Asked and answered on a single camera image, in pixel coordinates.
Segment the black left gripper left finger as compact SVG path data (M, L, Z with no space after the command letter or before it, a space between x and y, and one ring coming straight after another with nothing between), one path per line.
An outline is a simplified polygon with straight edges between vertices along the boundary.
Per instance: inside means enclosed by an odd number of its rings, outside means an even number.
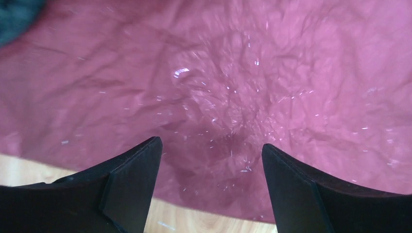
M161 139L154 136L52 183L2 186L1 232L143 232L162 149Z

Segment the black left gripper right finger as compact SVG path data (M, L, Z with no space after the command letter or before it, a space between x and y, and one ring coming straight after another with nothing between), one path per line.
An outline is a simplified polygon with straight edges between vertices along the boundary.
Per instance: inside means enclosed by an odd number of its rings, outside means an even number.
M309 166L271 144L262 162L280 233L409 233L412 197L363 187Z

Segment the dark red wrapping paper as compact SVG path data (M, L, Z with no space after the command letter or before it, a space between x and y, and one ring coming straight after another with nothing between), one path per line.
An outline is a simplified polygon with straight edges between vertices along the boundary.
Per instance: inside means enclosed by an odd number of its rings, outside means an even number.
M0 50L0 150L72 170L163 141L155 196L273 222L270 143L412 191L409 0L50 0Z

